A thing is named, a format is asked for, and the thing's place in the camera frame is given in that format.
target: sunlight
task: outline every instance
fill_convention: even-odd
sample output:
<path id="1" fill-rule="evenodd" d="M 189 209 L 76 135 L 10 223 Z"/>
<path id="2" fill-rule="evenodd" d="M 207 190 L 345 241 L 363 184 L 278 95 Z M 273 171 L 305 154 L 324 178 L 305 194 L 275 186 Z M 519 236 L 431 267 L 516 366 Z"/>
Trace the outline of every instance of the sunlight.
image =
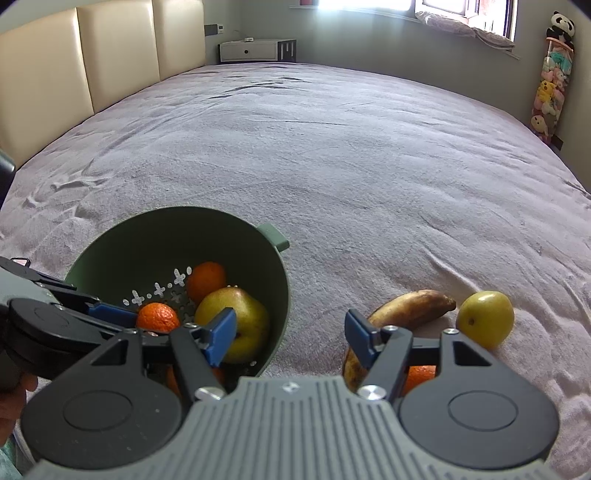
<path id="1" fill-rule="evenodd" d="M 388 8 L 390 10 L 406 11 L 409 10 L 410 7 L 411 0 L 320 0 L 318 5 L 318 8 L 323 10 Z"/>
<path id="2" fill-rule="evenodd" d="M 449 12 L 462 13 L 466 8 L 466 0 L 428 0 L 430 7 L 441 8 Z"/>

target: green colander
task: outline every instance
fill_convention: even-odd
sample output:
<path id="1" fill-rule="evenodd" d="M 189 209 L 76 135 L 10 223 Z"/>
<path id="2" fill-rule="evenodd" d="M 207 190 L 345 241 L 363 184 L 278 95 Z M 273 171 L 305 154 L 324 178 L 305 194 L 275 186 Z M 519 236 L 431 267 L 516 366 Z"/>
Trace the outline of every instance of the green colander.
<path id="1" fill-rule="evenodd" d="M 228 283 L 269 311 L 266 347 L 249 365 L 231 367 L 234 377 L 257 376 L 277 351 L 287 326 L 290 289 L 279 252 L 289 242 L 272 225 L 254 227 L 233 215 L 201 207 L 169 207 L 114 226 L 82 252 L 66 277 L 84 293 L 134 312 L 160 301 L 192 322 L 196 305 L 187 297 L 191 268 L 214 261 Z"/>

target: yellow pear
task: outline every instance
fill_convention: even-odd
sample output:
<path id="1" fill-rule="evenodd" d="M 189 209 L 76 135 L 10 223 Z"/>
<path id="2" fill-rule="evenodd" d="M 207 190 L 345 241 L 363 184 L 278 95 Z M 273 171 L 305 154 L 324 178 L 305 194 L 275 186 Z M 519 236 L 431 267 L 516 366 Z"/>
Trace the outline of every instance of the yellow pear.
<path id="1" fill-rule="evenodd" d="M 236 339 L 223 361 L 245 364 L 255 359 L 267 341 L 271 322 L 265 306 L 238 287 L 220 288 L 207 297 L 195 311 L 195 322 L 207 325 L 225 307 L 236 312 Z"/>
<path id="2" fill-rule="evenodd" d="M 456 328 L 490 350 L 509 336 L 514 322 L 513 305 L 506 295 L 500 291 L 480 291 L 460 307 Z"/>

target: hanging toy storage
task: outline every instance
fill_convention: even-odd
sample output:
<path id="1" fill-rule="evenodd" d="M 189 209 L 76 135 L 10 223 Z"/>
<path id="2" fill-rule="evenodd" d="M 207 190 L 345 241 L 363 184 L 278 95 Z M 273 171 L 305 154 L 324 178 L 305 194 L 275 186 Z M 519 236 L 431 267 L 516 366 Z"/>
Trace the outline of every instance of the hanging toy storage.
<path id="1" fill-rule="evenodd" d="M 530 128 L 544 143 L 549 144 L 560 120 L 573 70 L 574 24 L 564 15 L 555 12 L 547 35 L 548 52 L 542 64 Z"/>

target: panda plush toy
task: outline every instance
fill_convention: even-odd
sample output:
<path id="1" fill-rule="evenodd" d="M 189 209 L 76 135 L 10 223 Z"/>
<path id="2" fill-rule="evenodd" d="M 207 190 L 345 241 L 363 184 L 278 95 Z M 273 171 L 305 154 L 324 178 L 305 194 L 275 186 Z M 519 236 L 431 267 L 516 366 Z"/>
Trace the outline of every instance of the panda plush toy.
<path id="1" fill-rule="evenodd" d="M 546 36 L 560 40 L 574 50 L 574 23 L 561 13 L 552 15 L 552 28 L 548 29 Z"/>

